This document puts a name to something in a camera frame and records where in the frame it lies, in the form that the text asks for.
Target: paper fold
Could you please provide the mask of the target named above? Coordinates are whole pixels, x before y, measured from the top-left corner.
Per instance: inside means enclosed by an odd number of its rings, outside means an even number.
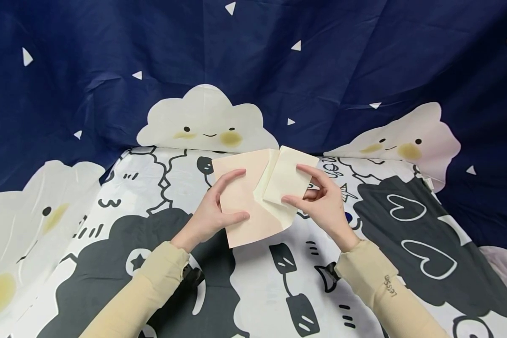
[[[285,146],[279,151],[265,149],[213,160],[216,179],[226,172],[246,168],[246,175],[231,182],[220,196],[224,213],[250,214],[249,220],[226,228],[229,247],[253,243],[289,228],[297,209],[281,203],[281,197],[302,197],[311,177],[297,171],[296,165],[314,167],[317,162],[317,157]]]

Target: sleeve cuff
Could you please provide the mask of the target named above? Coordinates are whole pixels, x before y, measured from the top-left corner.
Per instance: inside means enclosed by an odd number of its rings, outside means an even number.
[[[137,274],[148,278],[155,291],[165,298],[170,287],[174,291],[182,282],[182,270],[189,259],[190,255],[183,249],[178,249],[169,242],[163,242],[154,249]]]
[[[351,251],[340,254],[335,271],[370,308],[374,305],[376,291],[384,285],[386,278],[398,274],[377,245],[362,239]]]

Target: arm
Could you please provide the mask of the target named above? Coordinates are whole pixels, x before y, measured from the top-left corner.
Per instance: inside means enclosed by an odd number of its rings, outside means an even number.
[[[340,188],[321,170],[299,164],[318,190],[282,202],[305,211],[342,251],[335,270],[370,307],[391,338],[448,338],[438,322],[396,278],[398,270],[370,241],[361,241],[346,220]]]
[[[338,276],[352,287],[393,338],[448,338],[417,297],[397,278],[398,270],[370,241],[340,254]]]
[[[185,250],[163,242],[94,318],[81,338],[137,337],[154,312],[178,288],[188,259]]]
[[[137,337],[150,317],[174,294],[190,252],[222,228],[245,221],[245,211],[223,214],[219,196],[233,179],[246,173],[238,169],[222,175],[205,194],[192,218],[171,242],[163,242],[137,270],[133,279],[100,311],[80,338]]]

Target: blue fabric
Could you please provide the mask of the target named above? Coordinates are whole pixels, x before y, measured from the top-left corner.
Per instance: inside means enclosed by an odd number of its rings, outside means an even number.
[[[1,0],[0,192],[47,160],[110,168],[154,103],[203,83],[314,154],[437,101],[462,145],[439,198],[507,249],[507,0],[230,2]]]

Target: beige long-sleeve shirt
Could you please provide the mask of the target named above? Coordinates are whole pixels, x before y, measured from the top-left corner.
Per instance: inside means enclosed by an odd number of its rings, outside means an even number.
[[[133,338],[182,281],[189,255],[169,242],[158,246],[137,274],[94,318],[81,338]],[[340,254],[336,273],[372,309],[391,338],[448,338],[396,278],[398,270],[372,242]]]

